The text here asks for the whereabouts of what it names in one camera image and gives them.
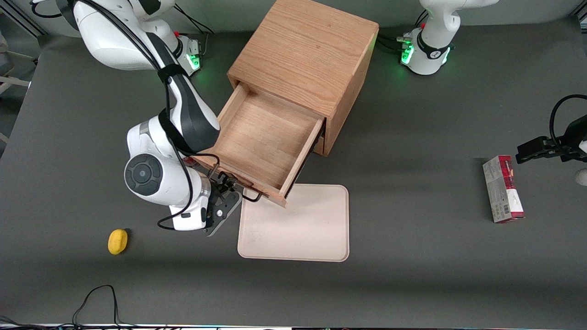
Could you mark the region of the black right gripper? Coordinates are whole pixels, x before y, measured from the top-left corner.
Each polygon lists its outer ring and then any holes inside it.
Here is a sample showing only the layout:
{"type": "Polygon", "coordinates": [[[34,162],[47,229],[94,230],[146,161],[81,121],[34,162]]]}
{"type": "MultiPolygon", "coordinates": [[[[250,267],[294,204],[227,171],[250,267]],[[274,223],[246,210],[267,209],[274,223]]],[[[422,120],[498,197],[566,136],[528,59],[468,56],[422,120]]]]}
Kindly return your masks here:
{"type": "Polygon", "coordinates": [[[229,218],[233,211],[241,204],[243,195],[237,192],[235,186],[237,178],[226,172],[210,179],[211,196],[208,199],[204,232],[212,237],[229,218]]]}

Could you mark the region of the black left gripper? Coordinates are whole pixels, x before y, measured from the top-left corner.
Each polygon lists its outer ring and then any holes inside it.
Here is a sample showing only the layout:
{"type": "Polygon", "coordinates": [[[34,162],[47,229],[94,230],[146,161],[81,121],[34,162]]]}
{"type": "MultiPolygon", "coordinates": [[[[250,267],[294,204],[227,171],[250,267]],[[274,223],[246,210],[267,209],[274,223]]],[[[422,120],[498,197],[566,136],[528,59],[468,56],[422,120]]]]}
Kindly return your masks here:
{"type": "Polygon", "coordinates": [[[518,153],[515,155],[515,158],[518,164],[521,165],[530,160],[548,159],[550,157],[560,157],[560,161],[562,162],[570,160],[587,161],[587,117],[583,116],[571,122],[566,128],[565,133],[560,137],[555,136],[554,125],[555,119],[552,116],[548,126],[550,138],[539,136],[517,146],[516,150],[518,153]]]}

